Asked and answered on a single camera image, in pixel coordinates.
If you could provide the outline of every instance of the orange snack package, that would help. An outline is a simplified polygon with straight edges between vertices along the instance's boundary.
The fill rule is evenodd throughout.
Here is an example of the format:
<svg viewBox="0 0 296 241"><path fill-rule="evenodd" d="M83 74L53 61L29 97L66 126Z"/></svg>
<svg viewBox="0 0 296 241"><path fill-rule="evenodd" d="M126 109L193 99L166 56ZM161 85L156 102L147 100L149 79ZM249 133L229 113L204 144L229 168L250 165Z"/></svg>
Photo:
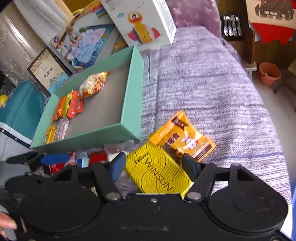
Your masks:
<svg viewBox="0 0 296 241"><path fill-rule="evenodd" d="M84 99L82 97L80 97L79 99L79 104L77 106L77 110L76 113L81 113L83 112L83 104L84 104Z"/></svg>
<svg viewBox="0 0 296 241"><path fill-rule="evenodd" d="M78 105L79 105L78 91L73 91L72 92L72 99L71 99L70 106L69 106L68 113L67 113L67 116L69 118L73 119L76 116L76 110L77 110Z"/></svg>
<svg viewBox="0 0 296 241"><path fill-rule="evenodd" d="M54 115L52 117L52 121L56 121L56 120L60 119L63 116L63 108L64 108L64 105L65 105L65 102L66 102L66 98L67 97L65 96L65 97L62 97L59 100L59 104L57 105L58 108L54 112Z"/></svg>
<svg viewBox="0 0 296 241"><path fill-rule="evenodd" d="M169 145L176 150L177 156L190 154L201 162L214 148L211 138L201 134L190 124L184 111L180 110L149 139L154 145Z"/></svg>
<svg viewBox="0 0 296 241"><path fill-rule="evenodd" d="M88 76L79 87L79 94L87 98L99 92L104 87L108 74L109 72L102 72Z"/></svg>

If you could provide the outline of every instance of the rabbit logo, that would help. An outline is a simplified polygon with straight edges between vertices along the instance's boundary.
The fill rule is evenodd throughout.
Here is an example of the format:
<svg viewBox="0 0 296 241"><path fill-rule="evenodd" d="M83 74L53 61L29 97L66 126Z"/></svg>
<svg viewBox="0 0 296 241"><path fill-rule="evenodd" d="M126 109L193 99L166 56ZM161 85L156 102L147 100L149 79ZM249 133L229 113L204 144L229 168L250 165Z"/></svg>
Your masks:
<svg viewBox="0 0 296 241"><path fill-rule="evenodd" d="M185 136L181 140L181 142L185 142L186 146L190 150L193 150L197 146L197 144L198 144L198 140L195 140L194 138L188 137L187 131L185 131Z"/></svg>

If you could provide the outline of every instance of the human hand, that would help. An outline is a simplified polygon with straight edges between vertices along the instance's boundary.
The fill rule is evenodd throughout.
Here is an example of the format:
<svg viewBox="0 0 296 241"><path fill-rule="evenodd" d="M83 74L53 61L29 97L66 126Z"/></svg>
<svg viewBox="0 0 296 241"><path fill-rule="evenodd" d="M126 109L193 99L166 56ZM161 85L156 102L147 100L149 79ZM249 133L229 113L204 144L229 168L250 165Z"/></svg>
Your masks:
<svg viewBox="0 0 296 241"><path fill-rule="evenodd" d="M17 224L11 217L5 213L0 212L0 234L6 238L3 228L17 229Z"/></svg>

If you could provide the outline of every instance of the candy wrapper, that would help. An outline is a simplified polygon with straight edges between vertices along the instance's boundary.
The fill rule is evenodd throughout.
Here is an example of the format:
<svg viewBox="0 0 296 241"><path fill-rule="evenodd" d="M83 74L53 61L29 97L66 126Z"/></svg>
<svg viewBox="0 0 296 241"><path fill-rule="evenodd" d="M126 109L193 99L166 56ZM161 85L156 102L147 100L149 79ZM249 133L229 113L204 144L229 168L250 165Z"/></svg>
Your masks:
<svg viewBox="0 0 296 241"><path fill-rule="evenodd" d="M72 92L67 94L66 101L63 107L63 118L67 117L68 109L70 107L70 101L72 99Z"/></svg>
<svg viewBox="0 0 296 241"><path fill-rule="evenodd" d="M56 134L56 126L51 126L45 133L43 144L52 143Z"/></svg>
<svg viewBox="0 0 296 241"><path fill-rule="evenodd" d="M56 121L58 119L60 119L63 116L63 108L66 102L66 96L62 97L58 104L57 104L57 109L54 111L54 115L52 117L52 121Z"/></svg>
<svg viewBox="0 0 296 241"><path fill-rule="evenodd" d="M79 88L79 94L83 97L90 97L99 92L105 85L109 72L93 74L87 77Z"/></svg>
<svg viewBox="0 0 296 241"><path fill-rule="evenodd" d="M62 119L57 127L55 141L63 140L66 136L70 120L68 118Z"/></svg>
<svg viewBox="0 0 296 241"><path fill-rule="evenodd" d="M150 141L128 154L126 171L144 193L180 193L184 198L193 185L174 159Z"/></svg>
<svg viewBox="0 0 296 241"><path fill-rule="evenodd" d="M216 146L211 138L202 135L190 124L182 110L155 132L149 140L154 145L169 145L176 150L179 158L184 153L188 153L197 162L201 162Z"/></svg>
<svg viewBox="0 0 296 241"><path fill-rule="evenodd" d="M79 93L78 91L72 91L72 98L70 102L70 107L67 113L67 116L71 119L73 119L76 116L77 108L79 105Z"/></svg>

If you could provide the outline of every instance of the metal bolt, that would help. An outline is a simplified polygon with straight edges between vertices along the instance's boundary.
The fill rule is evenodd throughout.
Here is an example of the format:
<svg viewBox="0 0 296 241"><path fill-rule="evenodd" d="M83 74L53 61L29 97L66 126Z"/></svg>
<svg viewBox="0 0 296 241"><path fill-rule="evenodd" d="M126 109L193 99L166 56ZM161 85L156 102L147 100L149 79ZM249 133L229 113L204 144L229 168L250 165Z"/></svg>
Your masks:
<svg viewBox="0 0 296 241"><path fill-rule="evenodd" d="M153 202L153 203L157 203L158 199L157 198L151 198L150 201Z"/></svg>
<svg viewBox="0 0 296 241"><path fill-rule="evenodd" d="M116 201L121 198L121 195L117 192L110 192L106 195L109 200Z"/></svg>
<svg viewBox="0 0 296 241"><path fill-rule="evenodd" d="M187 193L186 197L190 200L199 200L201 199L202 195L199 192L190 192Z"/></svg>

